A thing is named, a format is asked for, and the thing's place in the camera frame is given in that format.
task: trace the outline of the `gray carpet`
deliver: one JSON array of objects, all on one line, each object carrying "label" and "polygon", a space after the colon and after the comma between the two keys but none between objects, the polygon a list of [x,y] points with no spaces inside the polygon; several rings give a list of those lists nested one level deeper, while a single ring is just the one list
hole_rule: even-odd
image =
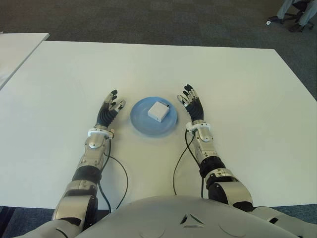
[{"label": "gray carpet", "polygon": [[1,0],[0,31],[53,41],[275,49],[317,98],[317,26],[266,26],[282,0]]},{"label": "gray carpet", "polygon": [[[305,222],[317,224],[317,204],[303,206],[274,207],[289,216],[297,217]],[[11,238],[23,235],[38,226],[51,220],[53,209],[16,208],[2,235],[2,238]],[[98,220],[105,215],[101,211]]]}]

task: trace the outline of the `person's leg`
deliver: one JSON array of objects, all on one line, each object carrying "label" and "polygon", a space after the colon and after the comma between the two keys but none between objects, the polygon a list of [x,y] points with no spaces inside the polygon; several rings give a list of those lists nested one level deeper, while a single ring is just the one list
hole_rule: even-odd
[{"label": "person's leg", "polygon": [[279,11],[277,12],[277,17],[279,19],[283,19],[285,17],[285,13],[287,12],[287,10],[290,8],[290,6],[293,3],[296,3],[300,0],[285,0],[282,7],[279,9]]},{"label": "person's leg", "polygon": [[301,26],[305,26],[309,19],[311,19],[317,13],[317,0],[310,1],[307,5],[305,13],[302,15],[298,24]]}]

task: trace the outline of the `white table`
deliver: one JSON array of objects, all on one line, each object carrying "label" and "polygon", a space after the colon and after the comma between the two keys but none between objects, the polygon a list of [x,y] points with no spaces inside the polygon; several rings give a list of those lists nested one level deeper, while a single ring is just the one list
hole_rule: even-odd
[{"label": "white table", "polygon": [[[111,124],[111,154],[129,174],[124,203],[172,195],[190,120],[176,95],[187,83],[201,97],[220,157],[255,206],[317,203],[317,104],[276,51],[45,41],[0,91],[0,205],[57,205],[113,89],[127,101]],[[147,96],[177,109],[177,126],[164,138],[143,136],[131,124],[132,106]],[[200,181],[186,154],[176,190],[199,196]],[[115,207],[125,177],[113,160],[102,185]]]},{"label": "white table", "polygon": [[0,90],[48,33],[0,34]]}]

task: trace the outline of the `white box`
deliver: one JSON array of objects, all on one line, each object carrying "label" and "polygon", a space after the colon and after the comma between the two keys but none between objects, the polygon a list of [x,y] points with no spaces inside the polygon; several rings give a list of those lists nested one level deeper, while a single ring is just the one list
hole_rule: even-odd
[{"label": "white box", "polygon": [[168,105],[161,102],[155,102],[154,105],[148,110],[148,116],[154,120],[157,120],[158,122],[162,122],[168,112]]}]

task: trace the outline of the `triangular logo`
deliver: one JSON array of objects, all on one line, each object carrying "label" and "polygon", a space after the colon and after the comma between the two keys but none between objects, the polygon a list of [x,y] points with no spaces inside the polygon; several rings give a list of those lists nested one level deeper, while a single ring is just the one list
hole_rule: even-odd
[{"label": "triangular logo", "polygon": [[184,228],[203,228],[205,224],[193,214],[185,214],[180,224]]}]

